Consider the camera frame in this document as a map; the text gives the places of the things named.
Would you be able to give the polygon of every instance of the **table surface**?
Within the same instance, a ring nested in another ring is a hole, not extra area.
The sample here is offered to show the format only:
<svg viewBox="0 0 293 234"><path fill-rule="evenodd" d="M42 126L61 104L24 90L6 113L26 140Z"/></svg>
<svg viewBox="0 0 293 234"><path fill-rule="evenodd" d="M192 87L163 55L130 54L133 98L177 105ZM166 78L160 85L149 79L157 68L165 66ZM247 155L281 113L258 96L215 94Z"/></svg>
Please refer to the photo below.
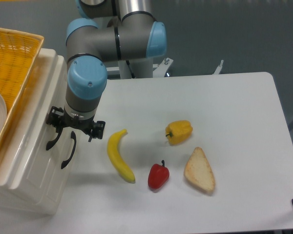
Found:
<svg viewBox="0 0 293 234"><path fill-rule="evenodd" d="M165 127L187 119L193 133L170 146ZM293 145L268 73L109 80L95 120L102 140L78 139L75 161L54 216L0 208L0 233L219 233L293 229ZM126 183L107 153L126 128L120 154L136 183ZM213 169L206 195L183 176L195 147ZM147 186L164 159L168 182Z"/></svg>

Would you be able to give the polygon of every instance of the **wicker basket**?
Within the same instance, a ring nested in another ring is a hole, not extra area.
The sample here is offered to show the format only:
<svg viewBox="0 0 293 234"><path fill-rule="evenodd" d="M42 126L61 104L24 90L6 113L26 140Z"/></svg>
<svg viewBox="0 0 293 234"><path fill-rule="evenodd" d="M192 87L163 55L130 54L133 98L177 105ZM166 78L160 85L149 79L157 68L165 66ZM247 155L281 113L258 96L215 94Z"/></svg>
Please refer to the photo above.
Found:
<svg viewBox="0 0 293 234"><path fill-rule="evenodd" d="M0 28L0 94L8 112L0 133L0 148L14 120L43 40L44 37L39 35Z"/></svg>

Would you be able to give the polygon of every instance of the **toast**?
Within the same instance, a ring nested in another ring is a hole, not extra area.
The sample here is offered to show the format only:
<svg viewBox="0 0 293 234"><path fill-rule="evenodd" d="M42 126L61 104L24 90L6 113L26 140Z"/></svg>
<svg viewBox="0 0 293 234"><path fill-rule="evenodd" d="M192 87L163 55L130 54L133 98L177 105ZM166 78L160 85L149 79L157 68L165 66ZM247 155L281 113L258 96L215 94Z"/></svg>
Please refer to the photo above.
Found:
<svg viewBox="0 0 293 234"><path fill-rule="evenodd" d="M207 193L212 193L215 189L215 178L209 162L200 147L196 147L189 158L184 176L195 187Z"/></svg>

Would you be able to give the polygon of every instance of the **banana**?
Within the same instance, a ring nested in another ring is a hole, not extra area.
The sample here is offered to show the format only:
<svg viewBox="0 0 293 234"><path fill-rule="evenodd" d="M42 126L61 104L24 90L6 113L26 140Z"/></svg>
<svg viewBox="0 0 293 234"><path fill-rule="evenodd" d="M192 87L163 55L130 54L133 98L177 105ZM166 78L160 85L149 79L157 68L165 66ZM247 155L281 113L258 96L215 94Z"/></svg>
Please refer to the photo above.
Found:
<svg viewBox="0 0 293 234"><path fill-rule="evenodd" d="M118 152L118 143L121 140L122 136L126 133L127 130L123 129L110 136L107 142L107 154L109 160L118 171L118 173L122 176L122 178L129 183L134 183L136 181L135 175Z"/></svg>

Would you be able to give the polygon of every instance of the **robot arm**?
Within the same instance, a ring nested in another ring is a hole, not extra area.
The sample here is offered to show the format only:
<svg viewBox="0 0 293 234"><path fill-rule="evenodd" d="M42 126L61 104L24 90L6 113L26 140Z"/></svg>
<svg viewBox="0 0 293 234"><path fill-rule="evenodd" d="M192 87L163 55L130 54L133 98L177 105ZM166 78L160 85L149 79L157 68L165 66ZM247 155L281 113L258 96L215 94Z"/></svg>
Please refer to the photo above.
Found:
<svg viewBox="0 0 293 234"><path fill-rule="evenodd" d="M104 62L162 56L166 31L150 13L150 0L76 0L76 4L84 18L72 21L67 29L66 102L64 109L52 107L46 123L58 132L63 127L82 130L91 141L102 138L105 126L93 121L107 81ZM121 24L104 29L89 19L116 14Z"/></svg>

